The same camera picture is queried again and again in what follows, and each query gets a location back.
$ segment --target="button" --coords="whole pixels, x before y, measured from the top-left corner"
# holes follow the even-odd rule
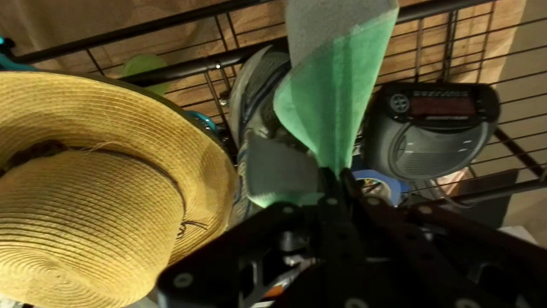
[[[410,109],[410,99],[405,93],[393,93],[390,97],[390,107],[395,112],[407,112]]]

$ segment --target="yellow straw hat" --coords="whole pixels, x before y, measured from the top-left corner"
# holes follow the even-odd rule
[[[0,73],[0,292],[127,306],[219,235],[234,169],[173,105],[93,78]]]

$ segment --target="electronic device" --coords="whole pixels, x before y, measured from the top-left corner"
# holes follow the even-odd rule
[[[431,179],[465,167],[484,148],[499,99],[484,83],[383,85],[363,128],[363,155],[385,174]]]

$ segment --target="digital display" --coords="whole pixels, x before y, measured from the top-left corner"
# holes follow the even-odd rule
[[[469,97],[412,97],[414,116],[472,116],[475,104]]]

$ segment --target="green towel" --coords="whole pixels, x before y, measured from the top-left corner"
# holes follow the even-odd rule
[[[168,66],[168,61],[164,61],[157,54],[137,54],[123,63],[122,76],[137,75],[137,73],[163,68],[163,66]],[[146,88],[157,95],[164,95],[169,88],[169,83],[154,83]]]
[[[282,124],[339,172],[352,148],[397,20],[397,0],[291,0],[291,73],[275,92]]]

